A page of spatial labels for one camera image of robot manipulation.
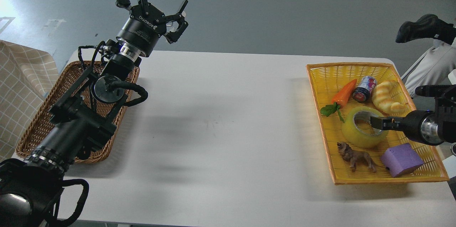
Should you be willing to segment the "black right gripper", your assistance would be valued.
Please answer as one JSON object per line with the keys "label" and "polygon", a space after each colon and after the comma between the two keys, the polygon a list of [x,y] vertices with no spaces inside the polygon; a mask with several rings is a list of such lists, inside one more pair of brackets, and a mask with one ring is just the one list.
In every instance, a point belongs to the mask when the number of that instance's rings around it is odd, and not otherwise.
{"label": "black right gripper", "polygon": [[372,116],[370,124],[378,130],[402,131],[409,140],[421,144],[437,144],[437,124],[433,111],[415,110],[400,122],[396,122],[394,117]]}

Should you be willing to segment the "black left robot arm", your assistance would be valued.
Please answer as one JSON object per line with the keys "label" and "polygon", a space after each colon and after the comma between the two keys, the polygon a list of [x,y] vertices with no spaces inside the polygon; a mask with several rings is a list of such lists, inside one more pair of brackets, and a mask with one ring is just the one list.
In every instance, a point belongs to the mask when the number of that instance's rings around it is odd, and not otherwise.
{"label": "black left robot arm", "polygon": [[120,111],[144,102],[147,91],[128,82],[161,37],[177,42],[188,27],[184,9],[166,16],[147,0],[116,0],[130,12],[116,41],[100,42],[90,62],[78,48],[82,74],[52,105],[54,128],[24,160],[1,162],[2,227],[68,227],[81,215],[89,184],[64,180],[75,159],[88,159],[114,136]]}

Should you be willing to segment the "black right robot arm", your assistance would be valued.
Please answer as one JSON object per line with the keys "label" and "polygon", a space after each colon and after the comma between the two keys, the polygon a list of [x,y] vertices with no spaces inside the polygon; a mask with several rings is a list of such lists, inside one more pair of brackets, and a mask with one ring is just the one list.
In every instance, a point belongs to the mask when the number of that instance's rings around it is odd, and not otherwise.
{"label": "black right robot arm", "polygon": [[372,128],[401,131],[406,138],[438,146],[456,142],[455,85],[425,85],[416,88],[421,97],[434,97],[435,110],[414,110],[402,117],[371,117]]}

